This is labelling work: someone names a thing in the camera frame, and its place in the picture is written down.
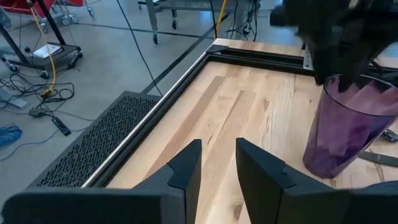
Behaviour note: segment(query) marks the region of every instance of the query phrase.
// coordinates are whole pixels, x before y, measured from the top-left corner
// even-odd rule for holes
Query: metal cart
[[[57,25],[54,22],[54,19],[52,15],[50,14],[48,10],[48,5],[44,2],[44,0],[37,0],[38,7],[40,8],[41,12],[43,12],[43,15],[46,17],[47,21],[49,22],[52,30],[54,31],[55,36],[57,37],[59,43],[53,43],[49,42],[49,44],[52,45],[57,45],[59,46],[62,51],[55,54],[52,58],[53,61],[56,63],[56,61],[68,54],[73,54],[71,57],[68,67],[73,68],[77,61],[83,57],[83,53],[81,52],[81,48],[76,45],[68,45],[66,44],[65,40],[62,37],[61,32],[59,31]],[[8,31],[5,28],[5,25],[0,24],[0,34],[4,37],[4,39],[7,41],[7,43],[10,45],[11,49],[14,51],[14,53],[17,55],[19,60],[6,60],[3,56],[1,56],[1,60],[9,66],[10,70],[13,72],[18,71],[18,66],[22,67],[28,67],[28,68],[34,68],[37,70],[42,71],[42,74],[40,77],[42,78],[49,78],[49,73],[47,72],[47,66],[51,64],[50,59],[47,57],[45,59],[40,59],[40,58],[35,58],[33,57],[32,60],[28,60],[28,58],[21,52],[19,47],[16,45],[14,40],[11,38],[9,35]]]
[[[223,4],[223,0],[212,0],[213,8],[216,12],[221,11],[221,7]],[[238,6],[236,8],[236,27],[238,27],[238,32],[235,32],[235,38],[238,40],[243,39],[242,33],[244,32],[244,22],[247,21],[245,18],[245,12],[248,10],[248,4],[250,0],[228,0],[226,5],[226,12],[234,12],[236,7],[236,2],[238,1]],[[160,12],[163,9],[170,9],[172,11],[173,29],[177,29],[178,21],[177,21],[177,10],[186,10],[186,11],[211,11],[210,0],[163,0],[159,2],[153,2],[153,0],[145,0],[139,1],[139,8],[141,9],[141,5],[146,5],[148,9],[150,25],[152,26],[153,31],[153,40],[155,44],[159,43],[158,39],[158,28],[157,28],[157,19],[156,12]]]

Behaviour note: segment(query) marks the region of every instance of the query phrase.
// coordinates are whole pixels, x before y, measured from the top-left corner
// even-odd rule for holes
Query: wooden tabletop
[[[234,48],[301,55],[297,47],[218,39]],[[396,59],[381,58],[384,66]],[[304,167],[303,152],[321,87],[312,77],[210,62],[109,183],[130,189],[193,139],[202,140],[202,178],[196,224],[250,223],[238,182],[235,139],[244,137],[290,166],[334,188],[397,180],[398,169],[356,159],[335,179]],[[398,131],[398,124],[391,127]],[[398,157],[382,139],[368,150]]]

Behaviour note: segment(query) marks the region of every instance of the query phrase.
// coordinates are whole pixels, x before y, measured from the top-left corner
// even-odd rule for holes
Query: black aluminum frame
[[[222,45],[212,45],[188,69],[183,77],[164,95],[147,116],[132,130],[126,139],[114,150],[107,160],[94,172],[82,187],[104,187],[126,162],[131,154],[145,140],[157,123],[178,100],[208,62],[228,63],[247,67],[315,76],[314,71],[303,68],[303,57],[252,50],[234,49]],[[383,71],[398,72],[397,68],[382,67]],[[377,75],[379,70],[369,66],[368,75]]]

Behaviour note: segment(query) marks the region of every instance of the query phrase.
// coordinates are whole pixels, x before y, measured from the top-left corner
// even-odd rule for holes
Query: caster wheel
[[[153,39],[154,39],[154,43],[155,43],[155,44],[158,44],[158,43],[159,43],[159,40],[157,39],[157,34],[154,34],[154,38],[153,38]]]
[[[48,34],[49,30],[45,24],[40,24],[40,29],[42,29],[43,33]]]
[[[49,79],[50,78],[49,73],[47,71],[42,71],[40,78]]]
[[[177,29],[178,28],[178,22],[177,21],[173,21],[172,27],[173,27],[173,29]]]
[[[64,17],[62,18],[62,24],[63,24],[64,26],[69,26],[70,21],[69,21],[69,18],[68,18],[67,16],[64,16]]]
[[[70,20],[72,21],[73,24],[78,24],[79,23],[79,18],[77,18],[76,15],[69,15]]]
[[[11,65],[11,66],[10,66],[10,71],[12,71],[12,72],[18,72],[18,67],[15,66],[15,65]]]
[[[92,7],[88,7],[87,11],[88,11],[88,13],[90,14],[91,17],[95,17],[95,12],[94,12],[94,9]]]

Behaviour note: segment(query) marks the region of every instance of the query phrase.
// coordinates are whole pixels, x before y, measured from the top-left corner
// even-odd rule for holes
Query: gray floor
[[[140,11],[135,1],[121,0],[121,2],[133,28],[150,30],[145,7]],[[269,1],[262,4],[258,18],[257,41],[301,46],[302,42],[294,36],[292,30],[276,29],[268,25],[267,9],[272,8],[278,2]],[[60,25],[60,30],[66,41],[69,44],[73,44],[75,41],[77,45],[81,46],[84,58],[78,62],[78,70],[65,72],[57,78],[57,82],[73,82],[76,91],[75,97],[67,101],[61,107],[61,111],[95,119],[124,90],[140,92],[151,83],[151,79],[137,52],[130,32],[126,30],[127,24],[116,1],[100,0],[92,4],[91,7],[95,10],[95,18],[91,18],[86,9],[82,7],[73,9],[80,20],[80,24],[70,25],[69,27]],[[171,27],[171,12],[164,10],[158,13],[159,30],[200,36],[213,24],[209,12],[179,11],[178,16],[178,30],[173,30]],[[19,17],[13,17],[13,26],[19,27],[19,21]],[[30,22],[26,19],[22,20],[23,24]],[[221,37],[224,37],[224,31],[228,29],[231,22],[232,16],[222,23]],[[155,45],[152,42],[151,33],[135,32],[135,34],[142,53],[155,77],[198,40],[198,37],[160,34],[160,44]],[[12,31],[11,36],[18,44],[19,29]],[[38,37],[39,31],[35,24],[23,27],[21,29],[22,48],[30,47],[33,49]],[[47,38],[49,41],[56,40],[51,30]],[[205,39],[182,60],[159,83],[161,91],[166,92],[211,43],[211,38]],[[5,40],[0,39],[0,46],[6,45]],[[385,54],[394,56],[397,48],[393,45],[386,50]],[[34,71],[25,68],[22,69],[22,72],[37,76]],[[11,72],[0,63],[0,77],[10,74]],[[41,78],[29,78],[29,80],[34,83],[43,82]],[[27,111],[39,102],[34,96],[24,99],[30,105],[23,111]],[[8,109],[19,111],[12,107],[8,107]],[[71,129],[81,129],[90,124],[88,121],[82,121],[64,114],[58,114],[58,116]],[[23,135],[13,145],[0,149],[0,158],[9,155],[20,144],[43,141],[57,130],[49,118],[35,119],[26,115],[0,111],[0,126],[9,123],[17,124],[23,130]],[[22,147],[8,160],[0,162],[0,207],[10,195],[26,188],[78,135],[79,133],[73,133],[65,137],[61,133],[57,133],[51,140],[43,144]]]

